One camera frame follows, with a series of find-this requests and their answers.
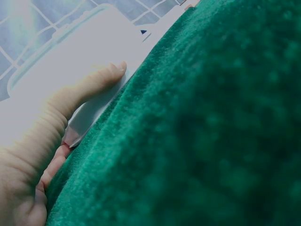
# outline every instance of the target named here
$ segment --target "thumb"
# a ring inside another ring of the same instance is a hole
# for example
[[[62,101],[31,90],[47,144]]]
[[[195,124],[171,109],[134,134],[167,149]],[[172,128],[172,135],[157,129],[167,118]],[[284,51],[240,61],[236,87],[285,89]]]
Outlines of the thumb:
[[[43,100],[15,97],[7,101],[2,106],[8,115],[1,118],[6,119],[0,128],[0,134],[5,134],[0,137],[0,165],[8,166],[5,171],[10,177],[34,189],[61,144],[74,111],[117,83],[126,68],[125,62],[119,66],[96,67],[78,83],[61,88]]]

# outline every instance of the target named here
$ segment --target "blue tile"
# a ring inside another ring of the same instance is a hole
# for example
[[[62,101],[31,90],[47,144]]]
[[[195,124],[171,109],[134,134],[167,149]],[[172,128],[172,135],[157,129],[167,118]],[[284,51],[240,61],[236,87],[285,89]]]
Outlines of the blue tile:
[[[157,17],[155,14],[149,12],[145,14],[143,17],[141,17],[139,20],[137,20],[134,25],[142,25],[142,24],[154,24],[159,20],[159,17]]]
[[[129,20],[135,20],[142,13],[147,11],[147,8],[138,3],[136,0],[95,0],[96,3],[110,3],[125,15]]]
[[[156,5],[161,1],[162,0],[140,0],[140,2],[142,2],[144,5],[146,5],[149,8],[153,7],[154,5]]]
[[[0,53],[0,77],[10,66],[11,63],[6,59],[6,57],[2,53]]]
[[[157,7],[154,8],[154,12],[157,13],[159,16],[164,16],[168,13],[173,7],[177,6],[178,3],[175,0],[166,0],[165,2],[161,3]]]
[[[32,0],[32,3],[52,22],[76,8],[81,0]]]
[[[9,98],[8,95],[8,89],[7,89],[7,85],[8,85],[8,80],[10,79],[10,77],[13,75],[13,73],[15,73],[16,68],[12,68],[8,74],[2,78],[0,80],[0,101],[5,100],[7,98]]]
[[[0,0],[0,21],[8,16],[8,1]]]
[[[36,10],[31,7],[27,10],[27,14],[11,17],[0,25],[0,46],[13,60],[17,59],[37,32],[49,26]]]
[[[72,21],[78,19],[85,11],[90,11],[95,8],[96,5],[91,1],[85,1],[83,5],[81,5],[74,13],[65,18],[62,22],[60,22],[57,27],[62,27],[65,24],[70,24]]]
[[[52,34],[55,32],[54,28],[50,28],[40,34],[35,42],[24,52],[24,55],[18,61],[18,65],[21,66],[27,59],[29,59],[40,47],[52,38]]]

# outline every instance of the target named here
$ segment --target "grout line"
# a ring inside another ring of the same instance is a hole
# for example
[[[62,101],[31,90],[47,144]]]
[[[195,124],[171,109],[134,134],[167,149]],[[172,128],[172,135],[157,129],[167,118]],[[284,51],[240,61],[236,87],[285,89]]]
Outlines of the grout line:
[[[54,24],[43,28],[42,30],[40,30],[38,33],[36,33],[34,35],[34,37],[32,38],[32,40],[25,46],[25,48],[23,49],[23,51],[21,52],[21,54],[18,56],[18,58],[15,60],[14,64],[17,65],[18,61],[23,57],[23,55],[25,54],[25,52],[29,49],[29,47],[34,43],[34,41],[37,39],[37,37],[42,34],[44,31],[50,29],[50,28],[54,28],[57,27],[56,25],[58,25],[60,22],[62,22],[65,18],[67,18],[68,16],[70,16],[71,14],[73,14],[76,10],[78,10],[80,8],[81,5],[83,5],[85,3],[85,0],[83,0],[77,7],[75,7],[70,13],[64,15],[61,19],[59,19],[58,21],[56,21]]]
[[[8,74],[8,72],[10,72],[11,69],[13,69],[14,66],[11,65],[3,74],[0,75],[0,80],[3,79],[5,77],[5,75]]]
[[[54,29],[58,30],[58,28],[36,7],[32,2],[29,3],[31,7],[33,7]]]
[[[94,0],[90,0],[91,2],[93,2],[96,6],[98,6],[99,4],[97,4]]]
[[[132,20],[132,23],[137,22],[139,19],[141,19],[143,16],[145,16],[146,14],[148,14],[149,12],[152,12],[153,14],[155,14],[159,19],[161,18],[157,13],[155,13],[153,11],[153,9],[155,7],[157,7],[158,5],[160,5],[161,3],[165,2],[165,0],[162,0],[160,2],[158,2],[157,4],[155,4],[153,7],[149,8],[146,5],[144,5],[142,2],[140,2],[140,0],[136,0],[136,2],[140,3],[141,5],[143,5],[144,7],[146,7],[148,10],[144,13],[142,13],[140,16],[138,16],[136,19]]]
[[[8,17],[6,17],[6,18],[4,18],[3,20],[1,20],[0,21],[0,24],[3,24],[3,23],[5,23],[8,19],[10,18],[10,16],[8,16]]]
[[[14,60],[4,51],[4,49],[1,46],[0,53],[2,53],[12,65],[14,64]]]

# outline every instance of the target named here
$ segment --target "white plastic object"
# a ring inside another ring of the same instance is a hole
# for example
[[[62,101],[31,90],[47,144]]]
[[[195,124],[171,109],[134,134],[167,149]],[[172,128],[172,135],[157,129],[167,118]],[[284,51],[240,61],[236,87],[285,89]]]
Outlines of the white plastic object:
[[[121,88],[133,76],[160,38],[183,13],[167,14],[146,34],[130,23],[116,8],[102,4],[89,15],[54,34],[41,52],[22,66],[8,83],[10,96],[34,92],[42,95],[76,81],[93,64],[127,63],[126,75],[106,93],[84,103],[70,119],[63,141],[79,144]]]

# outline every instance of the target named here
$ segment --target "green velvet fabric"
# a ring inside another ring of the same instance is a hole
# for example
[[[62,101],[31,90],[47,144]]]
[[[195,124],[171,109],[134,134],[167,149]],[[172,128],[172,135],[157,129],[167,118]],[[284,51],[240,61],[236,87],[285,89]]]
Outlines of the green velvet fabric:
[[[53,179],[47,226],[301,225],[301,1],[202,0]]]

